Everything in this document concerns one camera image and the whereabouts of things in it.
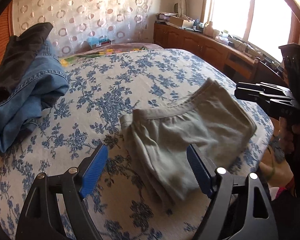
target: bed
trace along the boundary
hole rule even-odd
[[[109,160],[93,193],[85,199],[104,239],[190,239],[209,204],[199,191],[169,210],[153,203],[131,168],[119,117],[134,108],[176,104],[210,77],[233,96],[235,83],[210,64],[178,49],[145,49],[110,55],[88,54],[64,59],[68,93],[43,111],[37,129],[0,158],[0,223],[14,238],[23,202],[35,176],[64,173],[78,166],[98,144]],[[255,103],[238,100],[257,125],[247,148],[230,168],[255,171],[273,133],[269,117]],[[63,199],[58,198],[67,236],[74,238]]]

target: cabinet door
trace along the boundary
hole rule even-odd
[[[159,24],[154,25],[154,43],[166,48],[166,27],[160,26]]]
[[[169,49],[182,49],[183,35],[178,32],[169,30],[167,32],[167,48]]]
[[[201,49],[201,58],[211,64],[213,67],[222,71],[227,52],[215,44],[206,43]]]
[[[200,55],[201,51],[201,45],[199,44],[199,41],[196,39],[193,39],[191,37],[185,37],[184,42],[183,42],[183,49],[187,50],[197,56]]]

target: elastic waistband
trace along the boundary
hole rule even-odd
[[[133,110],[133,114],[130,118],[132,118],[133,121],[137,121],[140,119],[150,120],[150,119],[171,117],[171,116],[186,113],[196,108],[196,106],[205,99],[207,90],[213,88],[219,88],[219,87],[220,85],[218,84],[217,81],[212,81],[210,78],[208,78],[206,82],[196,92],[194,92],[190,96],[190,98],[188,98],[183,103],[179,105],[167,106],[167,107],[135,109]]]

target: denim fabric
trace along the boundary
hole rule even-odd
[[[0,154],[22,140],[37,126],[41,111],[51,108],[68,91],[69,83],[46,41],[10,97],[0,103]]]

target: black plastic part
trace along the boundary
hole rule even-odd
[[[219,184],[218,191],[192,240],[219,239],[230,203],[233,178],[228,171],[225,174],[219,174],[216,171],[216,175]]]
[[[191,144],[187,149],[187,158],[199,186],[203,193],[212,191],[214,194],[193,240],[218,240],[225,232],[229,234],[226,239],[277,240],[274,215],[259,178],[231,175],[228,171],[219,174],[218,169],[214,170],[213,176],[210,166],[212,161],[199,156],[203,156],[202,153],[195,144]],[[232,194],[238,194],[237,207],[232,224],[225,228]]]
[[[285,87],[267,83],[238,83],[234,91],[237,99],[256,102],[268,116],[279,120],[288,119],[300,123],[300,104],[291,91]]]
[[[68,170],[62,175],[36,177],[20,214],[16,240],[69,239],[62,225],[56,194],[63,194],[76,238],[102,240],[79,195],[82,176],[102,147],[100,144],[90,157],[84,158],[76,173]]]
[[[198,153],[198,147],[190,144],[187,148],[187,159],[202,193],[211,199],[217,191],[214,172],[216,166],[209,158],[200,158]]]
[[[259,180],[246,179],[247,209],[243,227],[229,240],[275,240],[278,231],[266,192]]]
[[[66,237],[56,195],[49,191],[49,177],[36,178],[23,205],[16,240],[69,239]]]
[[[300,45],[291,43],[280,46],[284,67],[288,72],[289,88],[300,103]]]

